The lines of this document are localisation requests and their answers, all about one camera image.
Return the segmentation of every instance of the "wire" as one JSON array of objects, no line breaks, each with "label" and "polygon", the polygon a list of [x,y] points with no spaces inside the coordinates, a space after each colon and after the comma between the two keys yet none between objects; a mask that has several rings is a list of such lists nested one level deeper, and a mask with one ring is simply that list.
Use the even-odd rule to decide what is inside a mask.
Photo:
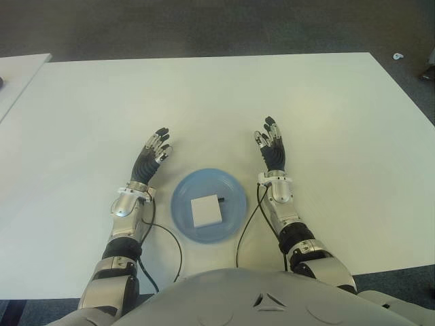
[{"label": "wire", "polygon": [[[151,223],[154,223],[154,220],[155,220],[155,219],[156,219],[156,201],[155,201],[154,198],[153,198],[153,199],[152,199],[152,218],[151,218]],[[145,235],[143,236],[143,238],[142,238],[142,240],[141,240],[141,247],[142,247],[143,241],[145,241],[145,239],[147,238],[148,234],[150,233],[150,231],[151,231],[151,227],[152,227],[152,225],[148,228],[147,232],[146,232]],[[150,275],[150,273],[148,273],[148,271],[145,269],[145,266],[143,265],[143,263],[142,263],[142,259],[140,258],[140,256],[139,256],[139,258],[137,259],[137,262],[139,263],[139,266],[141,267],[142,272],[145,274],[145,276],[148,278],[149,282],[152,284],[152,286],[153,286],[154,289],[156,290],[156,293],[158,293],[159,290],[158,290],[158,286],[157,286],[157,284],[156,284],[156,281],[152,278],[152,276]]]},{"label": "wire", "polygon": [[[151,218],[151,224],[154,223],[155,219],[156,219],[156,201],[154,200],[154,198],[152,198],[152,218]],[[142,241],[141,241],[141,247],[143,245],[143,241],[145,241],[145,239],[147,238],[148,234],[150,233],[151,227],[152,227],[152,225],[150,225],[150,227],[148,228],[147,232],[143,236]]]},{"label": "wire", "polygon": [[283,253],[284,256],[284,270],[286,272],[288,272],[288,266],[287,266],[287,256],[285,255],[285,253]]},{"label": "wire", "polygon": [[[254,217],[254,214],[256,213],[258,207],[260,207],[261,202],[263,201],[264,197],[266,197],[267,188],[268,187],[266,187],[266,191],[264,192],[263,197],[261,197],[261,200],[258,200],[257,207],[254,209],[254,211],[252,212],[251,216],[247,220],[245,228],[243,228],[242,235],[240,236],[239,242],[237,243],[237,249],[236,249],[236,267],[239,267],[239,248],[240,248],[240,244],[242,242],[243,236],[245,235],[247,226],[249,225],[249,223],[251,223],[252,217]],[[260,191],[260,184],[257,184],[257,194],[258,194],[259,191]]]},{"label": "wire", "polygon": [[159,228],[162,228],[163,230],[168,232],[170,235],[172,235],[172,237],[174,238],[175,242],[177,243],[178,251],[179,251],[179,267],[178,267],[177,275],[175,276],[174,281],[173,281],[175,283],[177,281],[178,277],[179,277],[179,273],[181,272],[181,267],[183,265],[183,252],[181,251],[181,245],[180,245],[178,239],[175,237],[174,233],[172,233],[170,230],[166,229],[164,226],[161,226],[160,224],[157,224],[157,223],[147,223],[147,222],[144,222],[144,223],[148,224],[148,225],[151,225],[151,226],[155,225],[155,226],[157,226]]},{"label": "wire", "polygon": [[267,218],[266,214],[263,211],[263,207],[261,205],[261,202],[263,201],[263,198],[260,201],[260,186],[257,186],[257,203],[258,203],[258,206],[260,207],[260,211],[261,211],[261,213],[263,215],[263,218],[266,220],[267,225],[269,225],[269,228],[272,230],[273,234],[275,235],[275,238],[278,239],[278,241],[279,241],[278,234],[276,233],[275,229],[273,228],[272,224],[270,223],[269,219]]},{"label": "wire", "polygon": [[[260,190],[258,189],[258,187],[257,187],[257,203],[260,207],[260,210],[261,210],[261,213],[262,213],[264,219],[267,222],[267,225],[269,225],[269,228],[272,230],[273,234],[275,235],[275,237],[277,238],[277,240],[279,242],[278,234],[276,233],[275,229],[273,228],[272,224],[270,223],[269,219],[267,218],[266,214],[263,211],[263,207],[262,207],[261,201],[260,201]],[[285,255],[285,253],[283,253],[283,257],[284,257],[284,270],[286,272],[288,272],[287,256]]]},{"label": "wire", "polygon": [[154,279],[151,277],[151,275],[145,269],[145,266],[143,265],[142,259],[140,257],[137,259],[137,262],[139,263],[139,266],[141,266],[142,272],[145,274],[145,276],[148,278],[148,280],[150,280],[150,283],[152,284],[152,286],[156,290],[156,293],[158,293],[159,292],[158,286],[157,286],[156,282],[154,281]]}]

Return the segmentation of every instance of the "blue plate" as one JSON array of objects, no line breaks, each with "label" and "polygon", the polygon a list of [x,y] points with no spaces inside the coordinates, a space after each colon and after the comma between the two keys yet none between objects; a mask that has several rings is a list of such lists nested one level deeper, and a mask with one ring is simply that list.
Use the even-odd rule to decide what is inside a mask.
[{"label": "blue plate", "polygon": [[[190,201],[215,194],[224,198],[219,203],[222,223],[195,228]],[[234,177],[216,168],[205,168],[178,184],[172,195],[171,212],[175,225],[188,238],[201,243],[217,242],[240,228],[246,215],[246,196]]]}]

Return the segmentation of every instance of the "tabletop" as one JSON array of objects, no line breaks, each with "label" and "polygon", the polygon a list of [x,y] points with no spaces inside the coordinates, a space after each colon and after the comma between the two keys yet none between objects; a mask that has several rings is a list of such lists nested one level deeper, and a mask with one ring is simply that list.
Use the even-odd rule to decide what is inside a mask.
[{"label": "tabletop", "polygon": [[[352,274],[435,262],[435,128],[369,53],[55,62],[0,125],[1,299],[81,296],[116,190],[163,126],[174,151],[151,185],[156,222],[183,248],[181,278],[234,267],[241,230],[195,243],[175,229],[171,196],[189,173],[219,168],[243,186],[249,216],[266,170],[254,131],[268,115],[281,127],[297,211]],[[159,287],[171,284],[171,237],[156,228],[143,252]],[[283,268],[259,215],[240,266]]]},{"label": "tabletop", "polygon": [[0,122],[39,68],[50,58],[49,54],[0,58],[0,77],[3,80],[3,87],[0,88]]}]

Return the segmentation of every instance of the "floor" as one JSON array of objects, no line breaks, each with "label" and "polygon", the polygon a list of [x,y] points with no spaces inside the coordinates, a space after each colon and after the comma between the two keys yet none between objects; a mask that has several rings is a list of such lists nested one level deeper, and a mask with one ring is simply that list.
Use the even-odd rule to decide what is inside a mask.
[{"label": "floor", "polygon": [[[434,84],[417,76],[435,46],[434,32],[430,0],[0,0],[0,57],[370,52],[433,124]],[[404,58],[393,60],[396,52]],[[434,279],[433,266],[356,277],[360,289],[432,309]],[[0,301],[0,316],[7,305]],[[76,306],[76,299],[29,300],[20,325],[44,325]]]}]

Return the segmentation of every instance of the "small white cube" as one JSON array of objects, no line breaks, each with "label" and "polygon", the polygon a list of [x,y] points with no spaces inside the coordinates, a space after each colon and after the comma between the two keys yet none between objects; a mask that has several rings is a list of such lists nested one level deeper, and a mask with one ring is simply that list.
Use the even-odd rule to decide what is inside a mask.
[{"label": "small white cube", "polygon": [[218,195],[192,199],[193,225],[196,228],[222,223]]}]

